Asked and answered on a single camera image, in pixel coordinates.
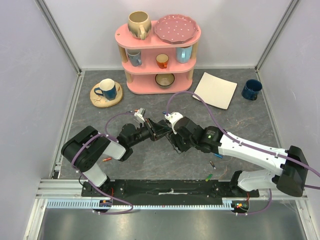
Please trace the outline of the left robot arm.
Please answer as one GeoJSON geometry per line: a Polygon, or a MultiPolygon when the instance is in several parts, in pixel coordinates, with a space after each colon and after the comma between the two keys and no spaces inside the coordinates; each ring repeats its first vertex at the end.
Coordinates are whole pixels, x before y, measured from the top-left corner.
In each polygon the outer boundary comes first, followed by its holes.
{"type": "Polygon", "coordinates": [[[61,154],[93,184],[92,191],[104,197],[110,191],[110,178],[97,164],[101,155],[123,162],[133,153],[133,146],[147,139],[157,141],[171,132],[166,121],[147,118],[139,127],[125,124],[117,138],[109,139],[89,125],[63,145],[61,154]]]}

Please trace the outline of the black remote control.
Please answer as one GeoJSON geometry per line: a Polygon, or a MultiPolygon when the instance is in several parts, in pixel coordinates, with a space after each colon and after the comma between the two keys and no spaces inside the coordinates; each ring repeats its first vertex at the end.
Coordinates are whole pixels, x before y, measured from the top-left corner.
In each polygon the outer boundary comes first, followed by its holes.
{"type": "Polygon", "coordinates": [[[159,137],[163,137],[167,134],[172,134],[173,130],[172,127],[168,125],[168,121],[166,120],[160,120],[159,122],[156,123],[156,134],[159,137]]]}

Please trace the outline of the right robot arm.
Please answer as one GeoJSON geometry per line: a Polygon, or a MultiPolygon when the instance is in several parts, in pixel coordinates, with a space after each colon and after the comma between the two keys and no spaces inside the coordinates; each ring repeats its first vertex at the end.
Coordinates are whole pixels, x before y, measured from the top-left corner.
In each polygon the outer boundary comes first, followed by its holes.
{"type": "Polygon", "coordinates": [[[277,188],[282,193],[301,197],[308,170],[303,151],[296,146],[289,149],[269,147],[222,132],[216,126],[202,128],[188,117],[175,112],[166,115],[172,133],[168,136],[177,152],[195,148],[203,153],[231,156],[261,167],[257,171],[236,171],[229,184],[235,197],[258,189],[277,188]]]}

